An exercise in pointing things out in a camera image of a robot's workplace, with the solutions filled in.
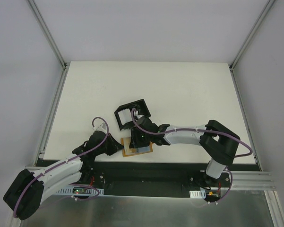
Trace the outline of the yellow leather card holder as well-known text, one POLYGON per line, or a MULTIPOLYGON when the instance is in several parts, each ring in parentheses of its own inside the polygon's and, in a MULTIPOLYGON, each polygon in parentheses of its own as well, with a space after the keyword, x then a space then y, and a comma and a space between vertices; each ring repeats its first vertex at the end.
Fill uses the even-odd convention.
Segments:
POLYGON ((132 156, 141 155, 141 154, 146 154, 146 153, 151 153, 151 152, 153 152, 152 143, 151 143, 149 146, 147 146, 147 147, 136 148, 136 150, 137 150, 136 154, 135 154, 135 155, 132 155, 132 156))

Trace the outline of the black plastic card box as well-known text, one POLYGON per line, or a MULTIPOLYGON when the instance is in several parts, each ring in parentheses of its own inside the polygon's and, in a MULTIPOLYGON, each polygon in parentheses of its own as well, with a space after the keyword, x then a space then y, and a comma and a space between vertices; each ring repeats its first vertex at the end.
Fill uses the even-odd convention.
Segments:
POLYGON ((120 105, 114 111, 114 115, 120 131, 134 127, 132 118, 138 120, 142 116, 151 117, 151 113, 144 99, 120 105))

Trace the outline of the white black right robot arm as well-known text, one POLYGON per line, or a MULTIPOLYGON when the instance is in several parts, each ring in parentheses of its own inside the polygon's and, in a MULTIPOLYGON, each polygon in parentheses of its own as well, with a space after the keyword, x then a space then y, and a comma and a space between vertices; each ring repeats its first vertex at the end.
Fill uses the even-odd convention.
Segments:
POLYGON ((130 145, 134 148, 154 143, 158 146, 189 144, 201 146, 211 157, 203 181, 215 186, 224 169, 231 165, 236 155, 240 137, 216 120, 198 127, 176 127, 170 124, 156 125, 148 117, 132 117, 134 127, 130 145))

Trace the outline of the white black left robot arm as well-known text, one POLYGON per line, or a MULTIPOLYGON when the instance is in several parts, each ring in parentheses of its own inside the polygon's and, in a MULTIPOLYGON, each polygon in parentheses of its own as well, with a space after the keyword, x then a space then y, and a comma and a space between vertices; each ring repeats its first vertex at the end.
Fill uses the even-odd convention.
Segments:
POLYGON ((5 203, 13 210, 13 216, 25 220, 32 216, 51 195, 65 186, 90 180, 95 158, 101 154, 111 156, 123 149, 110 133, 95 131, 69 156, 52 165, 18 173, 3 196, 5 203))

